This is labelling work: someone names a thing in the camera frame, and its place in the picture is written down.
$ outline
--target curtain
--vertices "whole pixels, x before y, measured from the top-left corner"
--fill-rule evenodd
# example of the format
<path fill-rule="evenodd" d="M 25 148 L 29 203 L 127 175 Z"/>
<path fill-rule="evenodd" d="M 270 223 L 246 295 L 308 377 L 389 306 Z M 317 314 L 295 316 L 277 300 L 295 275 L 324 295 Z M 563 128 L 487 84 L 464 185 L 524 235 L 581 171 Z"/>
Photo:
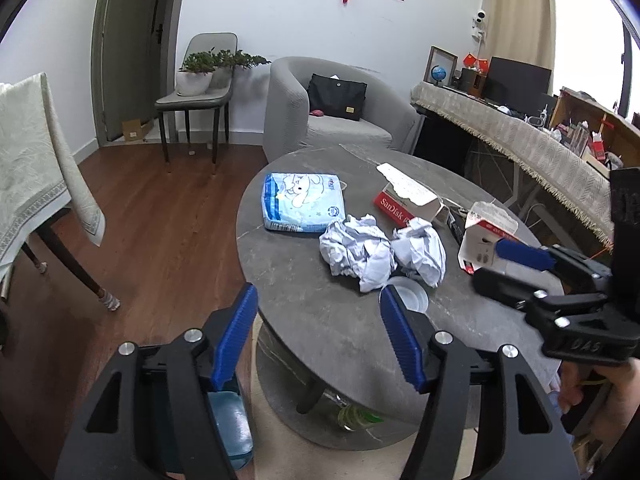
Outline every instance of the curtain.
<path fill-rule="evenodd" d="M 481 57 L 504 57 L 553 70 L 556 0 L 484 0 L 486 36 Z"/>

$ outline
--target black bag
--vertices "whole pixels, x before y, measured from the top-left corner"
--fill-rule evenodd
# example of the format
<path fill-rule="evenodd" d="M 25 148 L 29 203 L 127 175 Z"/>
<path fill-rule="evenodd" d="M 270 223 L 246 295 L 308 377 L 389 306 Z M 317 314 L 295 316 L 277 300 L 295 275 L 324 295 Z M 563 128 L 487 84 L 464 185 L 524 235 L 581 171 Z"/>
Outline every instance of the black bag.
<path fill-rule="evenodd" d="M 366 83 L 331 79 L 318 74 L 309 81 L 309 110 L 322 110 L 325 115 L 359 121 L 362 117 Z"/>

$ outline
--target green bottle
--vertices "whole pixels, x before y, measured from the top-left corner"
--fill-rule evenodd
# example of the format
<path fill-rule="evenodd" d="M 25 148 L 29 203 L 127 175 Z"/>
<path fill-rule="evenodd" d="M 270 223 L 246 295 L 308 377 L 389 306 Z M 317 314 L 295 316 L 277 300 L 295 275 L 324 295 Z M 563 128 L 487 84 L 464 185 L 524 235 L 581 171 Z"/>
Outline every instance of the green bottle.
<path fill-rule="evenodd" d="M 338 412 L 338 425 L 347 431 L 366 430 L 380 422 L 383 419 L 355 404 L 343 406 Z"/>

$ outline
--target computer monitor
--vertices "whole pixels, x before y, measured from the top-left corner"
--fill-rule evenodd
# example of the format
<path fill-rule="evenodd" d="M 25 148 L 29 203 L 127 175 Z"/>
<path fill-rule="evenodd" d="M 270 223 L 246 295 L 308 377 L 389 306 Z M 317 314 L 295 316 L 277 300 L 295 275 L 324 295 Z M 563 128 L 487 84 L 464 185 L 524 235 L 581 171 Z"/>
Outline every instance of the computer monitor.
<path fill-rule="evenodd" d="M 482 98 L 510 110 L 537 116 L 540 94 L 546 94 L 551 70 L 511 59 L 492 57 Z"/>

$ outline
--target gray marble tabletop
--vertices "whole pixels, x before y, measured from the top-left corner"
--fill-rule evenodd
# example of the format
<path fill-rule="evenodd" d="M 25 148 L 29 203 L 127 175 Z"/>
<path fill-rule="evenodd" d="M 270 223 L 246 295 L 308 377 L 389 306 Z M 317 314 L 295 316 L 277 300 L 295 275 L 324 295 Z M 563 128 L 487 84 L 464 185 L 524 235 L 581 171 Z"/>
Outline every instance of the gray marble tabletop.
<path fill-rule="evenodd" d="M 305 366 L 354 402 L 418 424 L 426 396 L 418 395 L 402 376 L 380 317 L 378 291 L 361 294 L 358 280 L 333 277 L 320 255 L 318 234 L 272 232 L 262 223 L 260 196 L 268 173 L 329 173 L 347 184 L 346 212 L 358 218 L 372 214 L 391 235 L 392 221 L 372 203 L 386 184 L 376 169 L 384 162 L 465 208 L 494 200 L 470 181 L 404 153 L 354 145 L 301 150 L 269 164 L 246 188 L 236 221 L 238 254 L 246 280 L 258 289 L 260 314 Z M 521 240 L 539 246 L 527 227 L 518 224 Z M 538 333 L 523 314 L 472 290 L 469 276 L 458 266 L 458 245 L 450 231 L 434 227 L 447 252 L 447 271 L 439 288 L 429 291 L 431 322 L 474 348 L 495 351 L 504 343 L 516 345 L 540 381 L 548 384 L 558 362 L 541 354 Z M 509 264 L 507 272 L 562 294 L 561 284 L 548 273 L 517 264 Z"/>

